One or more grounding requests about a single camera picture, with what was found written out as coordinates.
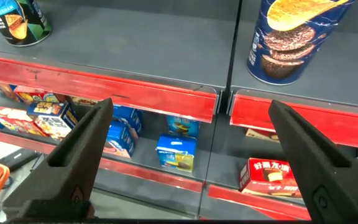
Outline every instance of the gray metal shelf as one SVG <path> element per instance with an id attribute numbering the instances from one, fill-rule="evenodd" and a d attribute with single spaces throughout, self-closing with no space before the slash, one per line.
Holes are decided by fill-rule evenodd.
<path id="1" fill-rule="evenodd" d="M 103 169 L 99 169 L 93 187 L 158 207 L 182 212 L 191 215 L 193 218 L 198 214 L 201 198 L 200 193 Z"/>
<path id="2" fill-rule="evenodd" d="M 17 48 L 0 34 L 1 58 L 94 73 L 102 68 L 102 75 L 190 89 L 226 87 L 239 0 L 39 4 L 53 25 L 51 36 Z"/>
<path id="3" fill-rule="evenodd" d="M 236 43 L 231 89 L 259 91 L 259 96 L 282 99 L 283 95 L 350 105 L 358 112 L 358 1 L 339 23 L 301 78 L 287 86 L 264 84 L 247 70 L 246 63 L 254 35 L 260 1 L 244 1 Z"/>
<path id="4" fill-rule="evenodd" d="M 231 126 L 229 121 L 228 116 L 218 116 L 216 119 L 206 181 L 239 190 L 240 171 L 250 157 L 285 160 L 285 155 L 279 143 L 247 137 L 244 128 Z M 302 199 L 276 199 L 304 205 Z"/>
<path id="5" fill-rule="evenodd" d="M 24 103 L 17 103 L 15 101 L 12 101 L 2 96 L 0 96 L 0 106 L 6 106 L 6 107 L 17 108 L 22 110 L 27 109 L 27 105 L 25 105 Z M 87 106 L 74 106 L 73 108 L 76 111 L 79 118 L 84 116 L 86 112 L 89 110 L 89 107 Z M 147 169 L 152 169 L 160 172 L 165 172 L 168 174 L 182 176 L 187 179 L 204 181 L 208 169 L 209 153 L 211 152 L 215 122 L 212 122 L 211 124 L 208 123 L 201 124 L 200 135 L 198 138 L 197 150 L 195 156 L 194 171 L 185 172 L 176 169 L 162 167 L 158 159 L 157 153 L 155 151 L 160 134 L 168 132 L 167 120 L 165 115 L 146 112 L 146 111 L 143 111 L 142 115 L 144 120 L 144 129 L 142 131 L 142 134 L 140 135 L 139 141 L 137 143 L 132 158 L 125 158 L 125 157 L 115 156 L 107 153 L 104 153 L 103 157 L 119 162 L 125 162 L 139 167 L 144 167 Z M 22 138 L 44 142 L 47 144 L 52 144 L 52 145 L 58 144 L 58 142 L 54 141 L 52 138 L 36 136 L 33 134 L 18 133 L 15 131 L 10 131 L 6 128 L 0 131 L 15 136 L 20 136 Z"/>
<path id="6" fill-rule="evenodd" d="M 206 190 L 201 198 L 200 217 L 214 220 L 272 220 L 248 206 L 211 198 Z"/>

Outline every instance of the red shelf edge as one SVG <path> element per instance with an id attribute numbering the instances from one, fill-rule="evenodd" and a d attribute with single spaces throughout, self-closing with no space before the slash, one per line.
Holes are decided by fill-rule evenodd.
<path id="1" fill-rule="evenodd" d="M 31 139 L 26 139 L 1 132 L 0 141 L 46 154 L 49 154 L 55 148 L 55 146 L 51 144 L 38 142 Z M 104 158 L 101 159 L 99 163 L 99 168 L 107 169 L 125 175 L 130 175 L 133 177 L 138 177 L 145 180 L 158 182 L 165 185 L 170 185 L 172 187 L 190 190 L 197 193 L 201 193 L 201 190 L 203 188 L 202 182 Z"/>
<path id="2" fill-rule="evenodd" d="M 285 203 L 278 200 L 259 197 L 252 194 L 242 194 L 239 191 L 226 189 L 210 185 L 208 196 L 220 200 L 246 205 L 256 210 L 263 210 L 263 214 L 272 218 L 296 218 L 302 220 L 311 220 L 308 210 L 305 207 L 297 206 L 291 203 Z"/>
<path id="3" fill-rule="evenodd" d="M 275 131 L 268 109 L 271 99 L 236 94 L 231 125 Z M 284 102 L 337 144 L 358 147 L 358 114 Z"/>
<path id="4" fill-rule="evenodd" d="M 42 88 L 64 95 L 94 100 L 112 98 L 114 103 L 123 106 L 207 123 L 213 120 L 218 99 L 216 93 L 7 58 L 0 58 L 0 82 Z"/>

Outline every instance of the red snack box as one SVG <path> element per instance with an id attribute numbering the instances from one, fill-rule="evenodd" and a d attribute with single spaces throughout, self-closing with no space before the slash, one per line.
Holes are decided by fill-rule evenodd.
<path id="1" fill-rule="evenodd" d="M 48 136 L 40 129 L 25 110 L 0 107 L 0 123 L 6 128 L 22 133 L 31 133 L 39 136 Z"/>
<path id="2" fill-rule="evenodd" d="M 301 197 L 288 162 L 250 158 L 240 173 L 242 193 Z"/>
<path id="3" fill-rule="evenodd" d="M 26 86 L 16 87 L 14 93 L 27 104 L 33 102 L 64 103 L 66 101 L 64 95 Z"/>

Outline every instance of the store shelf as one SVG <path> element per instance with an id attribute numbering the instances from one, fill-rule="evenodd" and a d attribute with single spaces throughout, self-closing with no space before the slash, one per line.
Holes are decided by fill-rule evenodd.
<path id="1" fill-rule="evenodd" d="M 17 48 L 0 34 L 0 81 L 212 122 L 239 1 L 39 1 L 53 24 Z"/>
<path id="2" fill-rule="evenodd" d="M 23 103 L 16 103 L 0 96 L 0 106 L 7 106 L 26 110 Z M 82 117 L 89 107 L 75 107 L 79 117 Z M 203 123 L 200 127 L 200 136 L 195 156 L 193 172 L 164 168 L 160 165 L 155 147 L 161 133 L 167 132 L 165 116 L 162 114 L 145 112 L 143 135 L 139 138 L 135 153 L 131 159 L 103 153 L 100 167 L 114 172 L 146 179 L 160 184 L 201 193 L 203 181 L 206 178 L 209 153 L 211 150 L 215 123 Z M 21 146 L 24 148 L 50 153 L 58 144 L 51 138 L 23 134 L 8 129 L 0 129 L 0 141 Z"/>
<path id="3" fill-rule="evenodd" d="M 287 86 L 264 84 L 247 70 L 259 3 L 242 5 L 231 82 L 231 124 L 274 131 L 267 110 L 271 100 L 280 100 L 332 141 L 358 147 L 358 1 L 301 78 Z"/>
<path id="4" fill-rule="evenodd" d="M 200 193 L 104 169 L 99 169 L 93 187 L 193 217 L 200 206 Z"/>
<path id="5" fill-rule="evenodd" d="M 207 190 L 201 198 L 200 216 L 213 220 L 271 220 L 248 206 L 211 198 Z"/>
<path id="6" fill-rule="evenodd" d="M 279 218 L 281 215 L 281 218 L 309 219 L 302 199 L 240 193 L 240 171 L 250 157 L 285 160 L 285 155 L 279 143 L 246 137 L 244 128 L 230 126 L 229 119 L 228 116 L 218 116 L 216 119 L 206 178 L 209 184 L 208 197 L 266 211 L 269 217 Z"/>

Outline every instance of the potato chip canister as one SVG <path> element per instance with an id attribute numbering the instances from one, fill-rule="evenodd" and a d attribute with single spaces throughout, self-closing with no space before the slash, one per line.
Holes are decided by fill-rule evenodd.
<path id="1" fill-rule="evenodd" d="M 354 0 L 262 0 L 247 68 L 258 80 L 287 85 L 301 73 Z"/>
<path id="2" fill-rule="evenodd" d="M 0 32 L 17 47 L 36 44 L 52 31 L 34 0 L 0 0 Z"/>

